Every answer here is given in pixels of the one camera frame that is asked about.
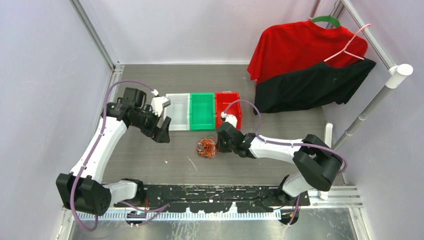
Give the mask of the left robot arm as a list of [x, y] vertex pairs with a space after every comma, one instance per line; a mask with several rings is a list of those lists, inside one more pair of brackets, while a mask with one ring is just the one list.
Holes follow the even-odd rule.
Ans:
[[169, 143], [171, 118], [163, 111], [171, 104], [166, 96], [156, 90], [150, 104], [147, 94], [137, 88], [127, 87], [122, 97], [106, 105], [101, 113], [98, 128], [86, 151], [67, 174], [61, 173], [56, 186], [66, 209], [102, 216], [110, 206], [126, 201], [141, 206], [147, 197], [141, 180], [123, 178], [115, 183], [103, 183], [108, 161], [121, 137], [129, 127], [156, 143]]

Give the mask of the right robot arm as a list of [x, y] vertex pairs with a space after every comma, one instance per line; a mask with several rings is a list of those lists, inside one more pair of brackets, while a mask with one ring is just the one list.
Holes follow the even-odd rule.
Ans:
[[286, 206], [311, 189], [329, 191], [335, 177], [347, 166], [343, 157], [313, 134], [295, 140], [269, 138], [257, 133], [243, 134], [229, 122], [222, 123], [216, 133], [217, 149], [222, 153], [279, 160], [297, 167], [297, 172], [284, 177], [276, 190], [279, 202]]

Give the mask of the white plastic bin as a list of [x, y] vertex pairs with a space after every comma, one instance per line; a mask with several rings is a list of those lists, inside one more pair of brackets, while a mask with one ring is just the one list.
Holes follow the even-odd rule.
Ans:
[[164, 116], [170, 117], [170, 131], [189, 131], [190, 94], [189, 93], [167, 93], [170, 106], [164, 110]]

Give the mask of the green plastic bin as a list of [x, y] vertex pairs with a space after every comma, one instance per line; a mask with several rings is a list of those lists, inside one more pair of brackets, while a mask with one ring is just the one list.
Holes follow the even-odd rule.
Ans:
[[216, 127], [215, 93], [190, 94], [189, 125], [191, 131], [209, 131]]

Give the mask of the red t-shirt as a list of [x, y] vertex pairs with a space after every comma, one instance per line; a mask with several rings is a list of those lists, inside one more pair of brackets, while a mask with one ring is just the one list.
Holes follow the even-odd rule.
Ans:
[[[270, 26], [262, 32], [247, 72], [251, 80], [260, 83], [277, 75], [311, 67], [343, 49], [353, 35], [343, 26], [328, 29], [310, 20]], [[347, 51], [363, 57], [367, 49], [367, 41], [357, 36]], [[342, 53], [326, 63], [339, 68], [357, 60]]]

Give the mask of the black t-shirt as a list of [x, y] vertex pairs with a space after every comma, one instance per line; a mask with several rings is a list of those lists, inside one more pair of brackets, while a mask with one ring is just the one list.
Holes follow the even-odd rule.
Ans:
[[276, 75], [256, 85], [254, 105], [260, 113], [271, 114], [347, 104], [375, 66], [367, 58], [343, 67], [319, 62]]

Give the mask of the pink clothes hanger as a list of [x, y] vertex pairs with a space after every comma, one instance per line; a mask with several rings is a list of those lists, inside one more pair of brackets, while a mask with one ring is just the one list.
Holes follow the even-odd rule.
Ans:
[[349, 52], [349, 51], [347, 51], [347, 48], [349, 47], [349, 45], [353, 42], [353, 40], [358, 36], [358, 34], [360, 33], [360, 32], [362, 32], [363, 30], [365, 30], [366, 28], [368, 28], [368, 27], [370, 27], [372, 24], [371, 23], [367, 23], [367, 24], [365, 24], [364, 26], [362, 26], [353, 36], [352, 36], [352, 38], [346, 43], [346, 45], [339, 51], [339, 52], [337, 52], [337, 53], [335, 53], [335, 54], [333, 54], [332, 56], [330, 56], [330, 57], [328, 57], [328, 58], [326, 58], [326, 59], [324, 59], [323, 61], [324, 62], [327, 62], [327, 61], [329, 61], [329, 60], [331, 60], [331, 59], [333, 59], [333, 58], [335, 58], [335, 57], [337, 57], [338, 55], [340, 55], [340, 54], [346, 54], [346, 55], [349, 55], [349, 56], [351, 56], [351, 57], [354, 57], [354, 58], [356, 58], [356, 59], [358, 59], [358, 60], [364, 60], [365, 58], [364, 57], [362, 57], [362, 56], [358, 56], [358, 55], [355, 55], [355, 54], [353, 54], [353, 53], [351, 53], [351, 52]]

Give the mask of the green clothes hanger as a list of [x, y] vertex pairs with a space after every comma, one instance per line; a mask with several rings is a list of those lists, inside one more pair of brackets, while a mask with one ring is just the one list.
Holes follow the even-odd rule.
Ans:
[[326, 22], [326, 23], [333, 25], [336, 28], [341, 26], [340, 21], [337, 18], [335, 18], [334, 16], [331, 16], [331, 15], [321, 15], [321, 16], [311, 18], [310, 20], [313, 23]]

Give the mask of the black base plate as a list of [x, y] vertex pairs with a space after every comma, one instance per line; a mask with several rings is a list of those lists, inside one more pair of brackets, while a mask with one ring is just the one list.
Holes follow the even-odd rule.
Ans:
[[294, 207], [278, 186], [267, 185], [166, 185], [147, 184], [139, 200], [130, 200], [138, 208], [157, 209], [166, 204], [169, 213], [270, 213], [282, 207]]

